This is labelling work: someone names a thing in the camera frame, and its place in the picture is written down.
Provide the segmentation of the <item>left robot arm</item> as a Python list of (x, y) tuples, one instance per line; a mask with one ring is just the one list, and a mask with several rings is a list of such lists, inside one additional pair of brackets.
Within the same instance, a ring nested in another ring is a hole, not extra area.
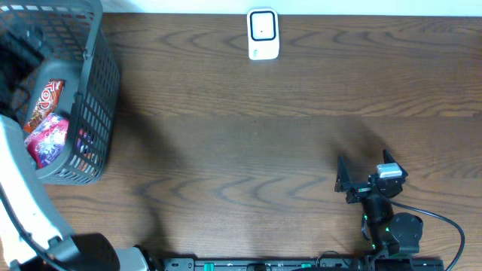
[(12, 270), (45, 263), (54, 270), (153, 270), (138, 247), (113, 248), (99, 233), (76, 234), (60, 216), (43, 183), (86, 184), (103, 171), (118, 97), (119, 72), (101, 30), (92, 31), (74, 62), (58, 61), (69, 107), (67, 138), (52, 164), (35, 169), (10, 107), (21, 80), (44, 60), (41, 48), (13, 32), (1, 36), (1, 241)]

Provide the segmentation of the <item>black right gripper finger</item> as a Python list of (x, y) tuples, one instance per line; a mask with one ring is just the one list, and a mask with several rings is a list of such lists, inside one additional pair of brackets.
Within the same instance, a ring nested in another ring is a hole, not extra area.
[(406, 178), (408, 176), (407, 171), (395, 160), (395, 158), (391, 155), (391, 153), (387, 150), (383, 150), (383, 161), (384, 163), (397, 163), (403, 172), (403, 175), (400, 178)]
[(334, 191), (337, 193), (347, 192), (351, 188), (351, 179), (342, 157), (337, 158), (337, 177)]

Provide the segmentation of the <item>red purple liners pack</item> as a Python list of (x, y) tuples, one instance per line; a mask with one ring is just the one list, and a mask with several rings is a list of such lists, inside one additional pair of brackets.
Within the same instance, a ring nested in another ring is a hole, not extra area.
[(69, 121), (54, 113), (26, 137), (24, 144), (39, 169), (50, 165), (61, 153), (66, 143)]

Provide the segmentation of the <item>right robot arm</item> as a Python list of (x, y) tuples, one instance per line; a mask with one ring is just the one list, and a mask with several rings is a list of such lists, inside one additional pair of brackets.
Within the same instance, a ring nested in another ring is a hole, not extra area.
[(383, 163), (365, 183), (355, 183), (342, 157), (337, 160), (334, 191), (346, 194), (348, 204), (360, 203), (362, 232), (371, 241), (371, 254), (364, 259), (366, 270), (412, 270), (411, 258), (419, 253), (423, 221), (407, 212), (393, 212), (390, 199), (402, 192), (407, 172), (392, 155), (383, 151)]

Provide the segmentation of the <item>orange Top chocolate bar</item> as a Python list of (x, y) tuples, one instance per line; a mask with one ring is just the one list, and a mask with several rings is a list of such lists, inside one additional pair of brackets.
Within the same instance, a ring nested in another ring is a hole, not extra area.
[(65, 81), (62, 79), (50, 79), (48, 81), (35, 103), (32, 116), (23, 126), (24, 132), (32, 133), (50, 113), (53, 113), (58, 106), (64, 87)]

